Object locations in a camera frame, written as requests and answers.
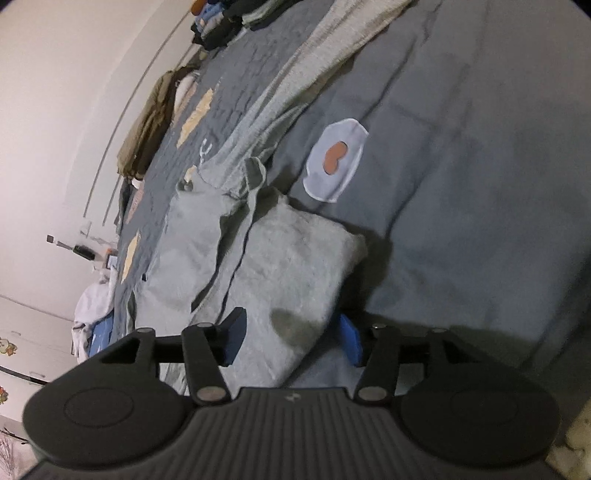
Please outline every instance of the gray bedsheet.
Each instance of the gray bedsheet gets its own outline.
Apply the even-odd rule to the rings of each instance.
[[[219,148],[328,6],[304,1],[209,61],[186,112],[219,82],[214,114],[180,151],[178,133],[168,133],[124,228],[121,247],[138,229],[142,239],[116,292],[114,337],[201,141]],[[541,373],[571,403],[591,394],[587,377],[557,380],[585,367],[568,356],[573,338],[589,346],[589,335],[573,332],[586,331],[591,294],[590,44],[591,22],[567,0],[418,0],[343,66],[269,168],[294,205],[365,234],[370,256],[344,306],[405,327],[456,329]],[[359,168],[337,203],[317,202],[301,183],[307,154],[348,117],[369,131]],[[358,375],[326,335],[292,383],[351,385]]]

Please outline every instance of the ridged black surface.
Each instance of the ridged black surface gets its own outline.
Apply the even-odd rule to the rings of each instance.
[[[341,389],[244,389],[202,408],[176,440],[132,465],[75,471],[42,462],[27,480],[559,479],[542,462],[486,472],[452,466],[408,440],[385,408]]]

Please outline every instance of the metal screw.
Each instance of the metal screw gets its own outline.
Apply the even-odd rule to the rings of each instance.
[[[385,400],[388,392],[382,387],[363,387],[358,395],[361,400],[373,402]]]
[[[197,390],[197,398],[205,402],[217,402],[226,397],[226,391],[222,387],[203,387]]]

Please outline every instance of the cartoon sticker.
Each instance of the cartoon sticker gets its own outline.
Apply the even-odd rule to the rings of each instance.
[[[0,353],[5,353],[8,356],[14,355],[17,352],[17,346],[9,342],[5,338],[0,338]]]

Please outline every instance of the pile of clothes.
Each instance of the pile of clothes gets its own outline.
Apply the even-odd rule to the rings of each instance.
[[[158,79],[117,154],[119,175],[126,179],[144,179],[152,158],[168,131],[176,104],[178,108],[177,88],[197,68],[198,64],[189,63],[169,70]]]
[[[191,7],[193,43],[210,51],[223,47],[242,27],[259,30],[300,0],[196,0]]]

